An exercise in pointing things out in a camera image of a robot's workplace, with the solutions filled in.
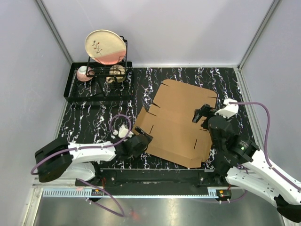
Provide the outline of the brown cardboard box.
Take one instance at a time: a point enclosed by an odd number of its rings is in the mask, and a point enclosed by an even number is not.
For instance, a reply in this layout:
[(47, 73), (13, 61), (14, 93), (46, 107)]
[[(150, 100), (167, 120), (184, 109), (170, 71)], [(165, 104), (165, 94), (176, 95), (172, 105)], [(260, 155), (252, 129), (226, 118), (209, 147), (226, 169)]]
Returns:
[(163, 80), (148, 110), (141, 109), (135, 126), (153, 137), (146, 152), (186, 168), (199, 168), (209, 157), (209, 132), (193, 123), (194, 111), (215, 107), (217, 94), (171, 79)]

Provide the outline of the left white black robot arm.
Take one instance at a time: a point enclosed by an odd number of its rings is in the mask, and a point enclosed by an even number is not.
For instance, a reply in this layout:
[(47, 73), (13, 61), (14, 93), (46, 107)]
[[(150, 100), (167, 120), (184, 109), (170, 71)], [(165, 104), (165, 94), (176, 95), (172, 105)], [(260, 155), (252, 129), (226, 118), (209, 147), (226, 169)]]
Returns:
[(36, 165), (31, 174), (38, 176), (41, 183), (59, 178), (79, 178), (91, 186), (97, 186), (102, 175), (96, 172), (94, 162), (137, 157), (147, 150), (153, 140), (140, 127), (132, 132), (122, 125), (115, 134), (120, 138), (116, 143), (78, 144), (57, 138), (35, 153)]

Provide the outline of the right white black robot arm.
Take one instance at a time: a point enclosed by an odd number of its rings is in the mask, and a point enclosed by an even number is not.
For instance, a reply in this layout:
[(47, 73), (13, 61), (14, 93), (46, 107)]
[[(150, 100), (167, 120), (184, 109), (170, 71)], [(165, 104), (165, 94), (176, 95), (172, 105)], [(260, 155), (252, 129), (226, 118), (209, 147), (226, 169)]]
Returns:
[(286, 219), (301, 221), (301, 183), (277, 166), (265, 145), (261, 149), (252, 139), (236, 134), (231, 119), (238, 113), (241, 102), (225, 99), (224, 107), (215, 109), (208, 104), (194, 111), (193, 123), (202, 117), (202, 128), (209, 131), (217, 151), (214, 182), (227, 183), (249, 191), (276, 207)]

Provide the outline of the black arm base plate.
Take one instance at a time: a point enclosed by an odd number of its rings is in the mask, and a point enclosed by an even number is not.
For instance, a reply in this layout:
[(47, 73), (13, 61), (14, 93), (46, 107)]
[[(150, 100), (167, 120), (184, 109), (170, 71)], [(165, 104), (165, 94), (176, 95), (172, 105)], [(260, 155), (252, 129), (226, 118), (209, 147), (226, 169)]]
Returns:
[(89, 183), (105, 188), (121, 184), (159, 184), (171, 182), (194, 186), (228, 187), (225, 178), (205, 169), (99, 169)]

